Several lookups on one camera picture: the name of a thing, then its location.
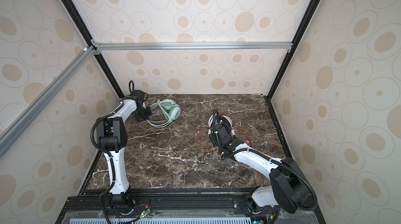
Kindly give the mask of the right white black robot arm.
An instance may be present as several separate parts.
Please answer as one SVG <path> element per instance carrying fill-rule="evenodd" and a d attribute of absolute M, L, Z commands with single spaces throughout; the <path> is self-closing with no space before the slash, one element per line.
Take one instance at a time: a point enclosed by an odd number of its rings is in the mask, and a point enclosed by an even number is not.
<path fill-rule="evenodd" d="M 209 140 L 223 160 L 246 164 L 269 179 L 270 186 L 261 186 L 249 195 L 247 205 L 251 212 L 258 213 L 266 206 L 279 206 L 291 214 L 299 209 L 317 209 L 317 194 L 292 158 L 274 158 L 250 147 L 237 138 L 231 118 L 217 109 L 208 127 Z"/>

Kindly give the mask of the white black red-cabled headphones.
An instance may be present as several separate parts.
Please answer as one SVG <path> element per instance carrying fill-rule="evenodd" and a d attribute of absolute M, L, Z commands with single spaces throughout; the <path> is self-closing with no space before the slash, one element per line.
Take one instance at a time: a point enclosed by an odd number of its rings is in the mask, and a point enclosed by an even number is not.
<path fill-rule="evenodd" d="M 239 127 L 234 127 L 231 118 L 224 112 L 214 110 L 207 126 L 193 131 L 196 142 L 206 149 L 217 149 L 221 154 L 230 154 L 236 147 L 246 144 L 252 147 L 251 139 Z"/>

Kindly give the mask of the mint green wired headphones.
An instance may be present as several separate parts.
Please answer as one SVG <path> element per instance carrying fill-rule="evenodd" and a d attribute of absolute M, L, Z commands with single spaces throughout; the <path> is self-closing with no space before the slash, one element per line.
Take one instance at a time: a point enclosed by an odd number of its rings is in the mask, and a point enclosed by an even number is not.
<path fill-rule="evenodd" d="M 150 107 L 151 111 L 153 109 L 159 108 L 163 113 L 164 120 L 147 120 L 147 122 L 156 128 L 164 128 L 175 121 L 181 114 L 180 106 L 171 99 L 164 99 L 163 101 L 158 100 L 153 103 Z"/>

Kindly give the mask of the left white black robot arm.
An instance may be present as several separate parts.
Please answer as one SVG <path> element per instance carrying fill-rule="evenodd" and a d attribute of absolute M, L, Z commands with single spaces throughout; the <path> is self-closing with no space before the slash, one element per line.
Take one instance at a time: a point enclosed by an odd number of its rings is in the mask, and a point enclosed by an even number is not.
<path fill-rule="evenodd" d="M 103 195 L 109 203 L 121 207 L 133 207 L 135 201 L 129 195 L 129 183 L 125 170 L 125 147 L 128 135 L 125 121 L 134 116 L 137 121 L 145 121 L 152 115 L 145 106 L 148 94 L 135 89 L 134 82 L 128 83 L 129 94 L 123 97 L 116 109 L 96 120 L 90 132 L 92 144 L 104 153 L 109 170 L 110 186 Z"/>

